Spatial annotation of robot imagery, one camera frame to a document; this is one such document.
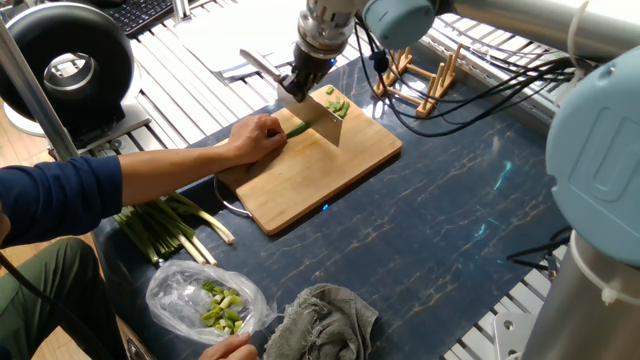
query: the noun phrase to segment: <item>pant leg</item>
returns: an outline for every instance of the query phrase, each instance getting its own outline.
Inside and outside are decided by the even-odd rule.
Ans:
[[[127,358],[100,277],[98,260],[89,245],[77,238],[59,240],[20,265],[18,270],[82,321],[114,360]],[[57,326],[62,326],[89,357],[94,357],[92,349],[61,319],[57,311],[12,276],[0,277],[0,342],[15,359],[30,359]]]

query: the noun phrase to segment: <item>marble pattern surface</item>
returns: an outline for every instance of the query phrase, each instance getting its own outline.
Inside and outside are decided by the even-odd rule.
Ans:
[[[437,69],[420,54],[416,62]],[[407,81],[421,85],[417,78]],[[544,243],[566,225],[551,196],[544,138],[505,113],[451,136],[418,137],[372,100],[359,60],[329,74],[324,84],[336,86],[396,135],[402,153],[277,236],[228,211],[216,217],[235,235],[231,247],[197,220],[192,225],[219,266],[246,275],[279,312],[308,286],[344,286],[380,312],[371,359],[437,359],[528,271],[506,263],[506,255]],[[477,93],[459,82],[449,96]],[[490,105],[474,102],[447,120],[464,121]],[[410,123],[425,131],[451,126],[440,119]],[[221,130],[196,146],[211,146],[228,133]],[[222,210],[211,178],[184,194],[211,213]],[[118,314],[159,360],[197,359],[205,345],[150,318],[144,295],[155,269],[113,220],[103,221],[95,236]],[[183,251],[175,258],[189,256]],[[274,329],[272,324],[254,335],[261,353]]]

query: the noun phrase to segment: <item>human hand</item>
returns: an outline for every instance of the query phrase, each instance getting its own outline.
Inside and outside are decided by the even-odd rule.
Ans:
[[[248,116],[235,124],[225,145],[231,149],[234,162],[242,165],[262,159],[286,142],[287,136],[278,119],[260,114]]]
[[[249,345],[250,339],[249,333],[228,336],[205,350],[200,360],[260,360],[258,350],[255,346]]]

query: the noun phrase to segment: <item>wooden rack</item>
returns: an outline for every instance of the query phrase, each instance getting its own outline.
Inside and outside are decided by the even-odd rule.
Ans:
[[[409,102],[416,104],[418,106],[418,108],[416,109],[416,116],[427,117],[431,110],[433,110],[433,108],[436,106],[437,101],[429,98],[425,100],[418,99],[413,96],[403,94],[394,89],[393,85],[398,80],[396,74],[398,74],[398,76],[402,76],[407,71],[411,71],[417,75],[428,78],[429,86],[427,87],[427,95],[431,97],[441,98],[447,92],[447,90],[453,83],[454,78],[456,77],[454,69],[458,62],[460,49],[462,49],[462,43],[458,44],[458,47],[453,54],[449,54],[446,62],[440,63],[440,66],[438,66],[438,72],[436,74],[432,74],[411,63],[413,61],[411,48],[407,47],[405,50],[391,51],[392,58],[389,59],[389,70],[387,70],[387,72],[382,77],[386,87],[382,86],[382,84],[380,83],[380,79],[378,79],[378,82],[373,89],[379,96],[384,96],[386,89],[386,91],[388,91],[390,94],[401,97]]]

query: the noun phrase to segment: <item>clear plastic bag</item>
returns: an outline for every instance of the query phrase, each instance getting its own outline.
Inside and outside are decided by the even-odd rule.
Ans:
[[[222,331],[207,327],[200,314],[209,312],[213,296],[202,288],[204,281],[215,286],[233,288],[242,298],[237,311],[243,320],[240,332],[262,330],[276,317],[262,291],[244,275],[192,261],[171,260],[151,279],[146,300],[151,317],[163,327],[189,339],[216,344],[227,337]]]

